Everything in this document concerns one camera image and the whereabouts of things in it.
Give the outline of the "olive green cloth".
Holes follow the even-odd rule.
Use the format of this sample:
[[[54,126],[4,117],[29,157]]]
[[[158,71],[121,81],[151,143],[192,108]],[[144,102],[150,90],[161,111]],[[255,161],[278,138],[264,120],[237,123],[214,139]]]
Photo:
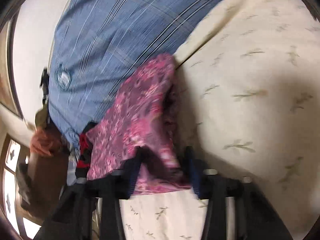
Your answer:
[[[48,105],[44,104],[43,107],[35,115],[35,126],[37,129],[45,129],[50,123]]]

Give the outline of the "orange crumpled cloth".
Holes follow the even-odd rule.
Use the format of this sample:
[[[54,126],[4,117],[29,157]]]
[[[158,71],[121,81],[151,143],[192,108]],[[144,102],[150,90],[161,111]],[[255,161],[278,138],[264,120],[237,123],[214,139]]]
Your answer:
[[[53,157],[63,148],[61,133],[55,128],[39,128],[30,141],[30,152],[42,157]]]

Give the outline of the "cream leaf-print pillow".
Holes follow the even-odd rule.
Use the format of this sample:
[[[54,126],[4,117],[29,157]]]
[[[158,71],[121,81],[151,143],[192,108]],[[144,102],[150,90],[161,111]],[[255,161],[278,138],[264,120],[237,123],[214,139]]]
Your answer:
[[[303,239],[319,217],[319,22],[301,0],[222,0],[175,57],[180,151],[256,182]]]

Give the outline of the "red black garment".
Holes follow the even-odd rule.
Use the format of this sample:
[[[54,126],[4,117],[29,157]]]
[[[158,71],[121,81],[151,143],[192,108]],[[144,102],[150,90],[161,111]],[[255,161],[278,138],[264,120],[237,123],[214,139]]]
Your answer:
[[[93,129],[96,125],[96,122],[89,122],[80,134],[80,157],[75,169],[76,178],[87,178],[87,173],[91,165],[93,144],[89,141],[86,133]]]

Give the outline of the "purple floral cloth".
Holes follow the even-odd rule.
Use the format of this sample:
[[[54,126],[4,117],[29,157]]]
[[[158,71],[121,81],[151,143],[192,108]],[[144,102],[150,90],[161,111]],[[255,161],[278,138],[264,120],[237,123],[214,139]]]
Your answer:
[[[172,55],[160,54],[121,84],[103,119],[86,133],[93,145],[88,180],[120,169],[143,148],[135,195],[189,189],[175,147],[175,67]]]

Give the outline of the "brown wooden furniture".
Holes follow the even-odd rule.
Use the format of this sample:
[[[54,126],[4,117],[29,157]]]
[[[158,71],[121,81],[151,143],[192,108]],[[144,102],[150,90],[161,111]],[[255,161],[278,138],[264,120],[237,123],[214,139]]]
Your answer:
[[[68,155],[43,157],[31,153],[28,163],[16,169],[21,208],[31,216],[44,220],[59,201],[67,181]]]

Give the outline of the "blue plaid blanket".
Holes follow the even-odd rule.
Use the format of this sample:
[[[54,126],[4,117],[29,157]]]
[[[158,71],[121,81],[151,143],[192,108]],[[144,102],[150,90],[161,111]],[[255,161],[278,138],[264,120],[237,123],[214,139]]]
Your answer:
[[[54,35],[49,114],[74,147],[138,66],[173,54],[221,0],[71,0]]]

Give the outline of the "black device on blanket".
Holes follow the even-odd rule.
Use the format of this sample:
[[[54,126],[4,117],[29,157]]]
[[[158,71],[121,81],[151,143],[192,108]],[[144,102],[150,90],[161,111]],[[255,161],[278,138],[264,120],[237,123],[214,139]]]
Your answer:
[[[43,92],[42,101],[45,102],[49,94],[49,74],[48,74],[47,68],[43,69],[43,72],[41,75],[41,81],[40,81],[40,88],[42,88],[42,92]]]

